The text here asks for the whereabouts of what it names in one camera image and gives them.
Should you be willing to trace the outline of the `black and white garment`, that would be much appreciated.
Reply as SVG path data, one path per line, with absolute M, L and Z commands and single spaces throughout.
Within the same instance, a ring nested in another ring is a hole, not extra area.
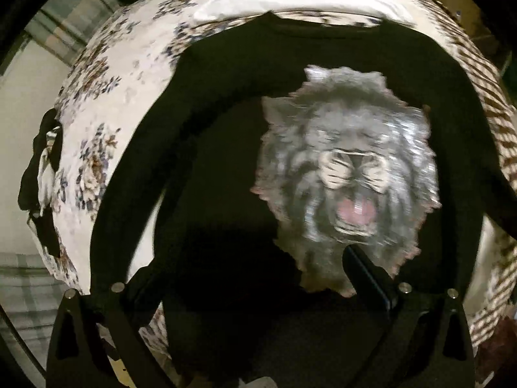
M 59 169 L 63 131 L 57 110 L 50 109 L 42 117 L 38 134 L 32 141 L 32 158 L 23 173 L 17 203 L 28 213 L 28 224 L 49 255 L 60 257 L 58 236 L 51 208 L 55 173 Z

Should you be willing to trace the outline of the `black lion print sweatshirt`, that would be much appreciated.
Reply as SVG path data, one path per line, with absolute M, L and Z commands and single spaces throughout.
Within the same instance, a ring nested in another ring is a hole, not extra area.
M 144 267 L 163 278 L 187 383 L 376 387 L 344 249 L 463 303 L 485 217 L 514 235 L 516 195 L 437 42 L 266 13 L 181 55 L 102 198 L 90 289 Z

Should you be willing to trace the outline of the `plaid curtain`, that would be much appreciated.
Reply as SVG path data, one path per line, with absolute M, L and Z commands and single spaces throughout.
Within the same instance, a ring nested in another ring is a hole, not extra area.
M 43 265 L 17 204 L 32 138 L 60 85 L 117 0 L 47 0 L 20 27 L 1 66 L 1 305 L 14 325 L 1 337 L 22 369 L 40 377 L 63 284 Z

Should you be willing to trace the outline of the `floral cream bed blanket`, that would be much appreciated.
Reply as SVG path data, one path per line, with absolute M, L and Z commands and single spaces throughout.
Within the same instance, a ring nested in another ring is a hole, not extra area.
M 54 278 L 90 290 L 90 236 L 103 194 L 139 121 L 174 74 L 181 53 L 197 40 L 241 26 L 264 0 L 140 0 L 117 10 L 76 58 L 54 104 L 63 131 L 51 208 L 60 257 L 38 253 Z M 503 172 L 516 180 L 512 104 L 499 72 L 438 0 L 393 0 L 413 28 L 464 68 L 479 95 Z

